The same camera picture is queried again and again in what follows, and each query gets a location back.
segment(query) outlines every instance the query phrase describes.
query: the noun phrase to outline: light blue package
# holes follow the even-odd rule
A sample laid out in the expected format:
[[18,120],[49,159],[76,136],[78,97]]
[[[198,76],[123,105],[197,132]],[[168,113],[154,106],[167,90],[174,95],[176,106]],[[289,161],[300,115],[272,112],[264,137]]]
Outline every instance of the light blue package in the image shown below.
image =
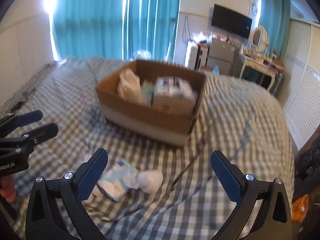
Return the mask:
[[119,201],[131,188],[124,182],[124,177],[131,176],[133,179],[139,171],[127,163],[124,159],[118,160],[106,174],[103,174],[97,185],[102,193]]

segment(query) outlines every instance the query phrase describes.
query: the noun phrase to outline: bed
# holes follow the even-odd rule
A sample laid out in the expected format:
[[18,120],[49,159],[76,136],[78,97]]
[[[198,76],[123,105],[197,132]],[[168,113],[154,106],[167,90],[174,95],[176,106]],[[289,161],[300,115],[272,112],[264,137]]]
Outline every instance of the bed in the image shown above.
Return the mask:
[[[119,158],[139,171],[160,170],[164,182],[156,195],[131,190],[119,202],[106,196],[85,204],[88,214],[107,239],[211,239],[235,207],[210,167],[213,151],[222,153],[244,174],[284,181],[293,194],[292,144],[283,111],[263,88],[247,81],[209,74],[199,119],[188,144],[175,148],[105,120],[95,86],[125,64],[122,61],[65,58],[46,66],[4,106],[0,117],[26,92],[32,92],[18,113],[40,109],[39,123],[16,130],[13,136],[48,122],[59,126],[58,136],[30,155],[30,168],[15,174],[19,219],[12,227],[24,238],[28,198],[35,178],[61,178],[73,172],[86,154],[108,151],[106,171]],[[77,236],[61,202],[62,216]],[[253,224],[255,207],[242,235]]]

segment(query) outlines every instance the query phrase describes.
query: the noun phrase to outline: beige plastic bag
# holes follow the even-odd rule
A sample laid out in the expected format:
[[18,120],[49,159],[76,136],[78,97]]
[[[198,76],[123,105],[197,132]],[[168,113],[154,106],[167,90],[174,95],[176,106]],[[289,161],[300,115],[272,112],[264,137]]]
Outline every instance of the beige plastic bag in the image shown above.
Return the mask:
[[140,78],[130,68],[121,71],[119,75],[118,94],[121,98],[141,104]]

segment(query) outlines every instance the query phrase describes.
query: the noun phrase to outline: open cardboard box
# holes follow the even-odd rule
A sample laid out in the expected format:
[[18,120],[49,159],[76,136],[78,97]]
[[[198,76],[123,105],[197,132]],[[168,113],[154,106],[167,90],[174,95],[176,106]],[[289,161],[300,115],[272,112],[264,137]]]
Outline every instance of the open cardboard box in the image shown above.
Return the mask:
[[[124,100],[118,96],[119,74],[130,68],[144,80],[155,84],[158,77],[176,76],[187,80],[198,92],[198,99],[190,117],[178,116],[147,105]],[[96,87],[101,109],[106,119],[128,130],[176,146],[184,146],[198,119],[204,98],[207,77],[204,73],[155,61],[136,60],[100,81]]]

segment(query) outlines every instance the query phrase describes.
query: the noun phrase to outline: human hand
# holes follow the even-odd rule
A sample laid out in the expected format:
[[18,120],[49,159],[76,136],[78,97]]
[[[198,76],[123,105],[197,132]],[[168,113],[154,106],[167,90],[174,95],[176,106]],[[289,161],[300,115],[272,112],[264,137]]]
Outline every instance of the human hand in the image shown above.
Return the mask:
[[5,176],[0,178],[0,195],[3,197],[8,203],[14,202],[16,200],[16,189],[15,189],[15,181],[12,175]]

